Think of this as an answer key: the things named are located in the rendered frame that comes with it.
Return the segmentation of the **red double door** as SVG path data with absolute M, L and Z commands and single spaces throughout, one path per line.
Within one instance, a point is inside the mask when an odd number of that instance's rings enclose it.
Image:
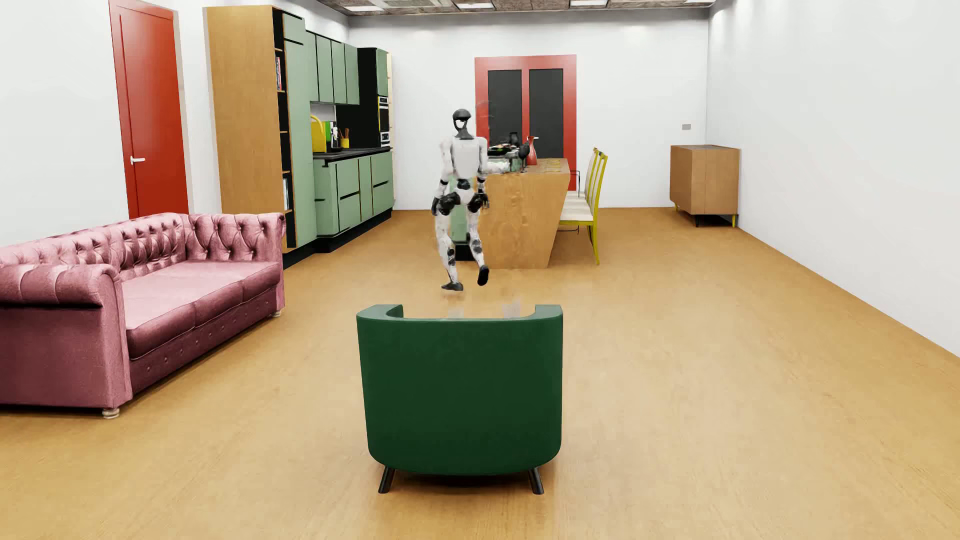
M 511 134 L 534 138 L 540 158 L 563 158 L 578 187 L 576 55 L 507 55 L 474 58 L 475 125 L 492 144 Z

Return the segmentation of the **green kitchen cabinets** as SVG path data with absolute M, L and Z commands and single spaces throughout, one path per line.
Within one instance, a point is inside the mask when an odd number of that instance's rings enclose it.
M 308 96 L 311 103 L 358 105 L 358 48 L 307 30 Z
M 318 238 L 338 236 L 392 211 L 391 148 L 313 153 L 313 159 Z

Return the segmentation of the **green upper kitchen cabinets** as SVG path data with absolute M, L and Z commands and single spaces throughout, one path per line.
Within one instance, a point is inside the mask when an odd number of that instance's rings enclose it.
M 311 103 L 358 105 L 358 48 L 307 30 L 308 96 Z

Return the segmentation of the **red single door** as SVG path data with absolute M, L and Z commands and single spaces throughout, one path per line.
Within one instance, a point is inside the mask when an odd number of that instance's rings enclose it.
M 107 0 L 131 218 L 188 211 L 174 13 Z

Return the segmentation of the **white left robot leg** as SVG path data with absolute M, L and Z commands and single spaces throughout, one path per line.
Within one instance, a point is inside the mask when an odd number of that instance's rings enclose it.
M 479 287 L 484 287 L 489 281 L 490 268 L 486 264 L 482 242 L 479 237 L 479 213 L 471 214 L 468 212 L 468 210 L 466 210 L 466 225 L 466 240 L 473 259 L 476 264 L 478 264 L 477 285 Z

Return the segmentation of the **white right robot leg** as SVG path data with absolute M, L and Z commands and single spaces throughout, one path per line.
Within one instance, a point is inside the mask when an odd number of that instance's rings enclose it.
M 456 249 L 454 242 L 450 237 L 450 215 L 439 215 L 434 217 L 438 254 L 442 259 L 448 276 L 448 282 L 442 285 L 441 288 L 451 291 L 463 291 L 464 288 L 458 278 L 456 269 Z

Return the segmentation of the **black oven tower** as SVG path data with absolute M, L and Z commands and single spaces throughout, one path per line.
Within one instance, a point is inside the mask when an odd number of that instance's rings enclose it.
M 389 54 L 375 47 L 358 53 L 359 117 L 351 140 L 359 148 L 391 145 Z

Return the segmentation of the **wooden kitchen island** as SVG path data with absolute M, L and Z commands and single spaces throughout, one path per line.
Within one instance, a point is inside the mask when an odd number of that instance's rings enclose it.
M 490 207 L 479 215 L 478 231 L 491 269 L 548 266 L 570 184 L 565 158 L 541 157 L 517 173 L 489 174 Z

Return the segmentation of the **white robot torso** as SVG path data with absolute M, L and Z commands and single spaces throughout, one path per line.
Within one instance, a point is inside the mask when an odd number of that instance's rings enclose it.
M 473 180 L 476 179 L 478 156 L 476 139 L 461 140 L 453 136 L 452 160 L 454 176 L 457 181 L 457 190 L 473 190 Z

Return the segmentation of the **white robot leg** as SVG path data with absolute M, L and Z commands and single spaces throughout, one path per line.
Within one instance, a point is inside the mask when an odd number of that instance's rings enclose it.
M 450 215 L 439 215 L 434 217 L 438 254 L 442 259 L 448 276 L 448 282 L 442 285 L 441 288 L 451 291 L 463 291 L 464 288 L 458 278 L 456 269 L 456 249 L 454 242 L 450 237 Z
M 466 225 L 466 240 L 473 259 L 476 264 L 478 264 L 477 285 L 479 287 L 484 287 L 489 281 L 490 268 L 486 264 L 482 242 L 479 237 L 479 213 L 471 214 L 468 212 L 468 210 L 466 210 Z

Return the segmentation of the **green lower kitchen cabinets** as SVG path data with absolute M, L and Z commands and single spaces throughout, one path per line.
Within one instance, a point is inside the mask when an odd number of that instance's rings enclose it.
M 318 238 L 338 236 L 392 211 L 391 148 L 313 153 L 313 159 Z

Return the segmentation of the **tall wooden shelf cabinet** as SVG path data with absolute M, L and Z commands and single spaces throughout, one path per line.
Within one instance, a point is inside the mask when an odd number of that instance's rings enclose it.
M 275 6 L 204 9 L 221 209 L 280 213 L 283 252 L 311 241 L 305 20 Z

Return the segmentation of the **wooden sideboard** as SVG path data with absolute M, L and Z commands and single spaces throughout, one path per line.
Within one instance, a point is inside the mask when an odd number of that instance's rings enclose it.
M 738 227 L 741 150 L 714 144 L 671 145 L 669 199 L 699 226 L 704 216 L 726 216 Z

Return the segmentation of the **pink tufted sofa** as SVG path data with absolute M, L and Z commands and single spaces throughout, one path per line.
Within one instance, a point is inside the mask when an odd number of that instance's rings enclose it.
M 118 416 L 284 309 L 283 213 L 165 212 L 0 247 L 0 407 Z

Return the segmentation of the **yellow dining chair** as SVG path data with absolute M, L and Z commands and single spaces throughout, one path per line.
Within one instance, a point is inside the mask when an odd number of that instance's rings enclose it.
M 594 189 L 594 176 L 599 154 L 600 151 L 598 148 L 593 147 L 587 165 L 583 166 L 582 169 L 574 169 L 571 171 L 575 189 L 567 191 L 566 199 L 586 201 L 591 196 Z
M 598 209 L 608 158 L 609 156 L 603 151 L 598 148 L 593 149 L 584 190 L 582 193 L 566 197 L 558 221 L 561 227 L 570 226 L 577 229 L 586 227 L 595 264 L 600 264 L 597 239 Z

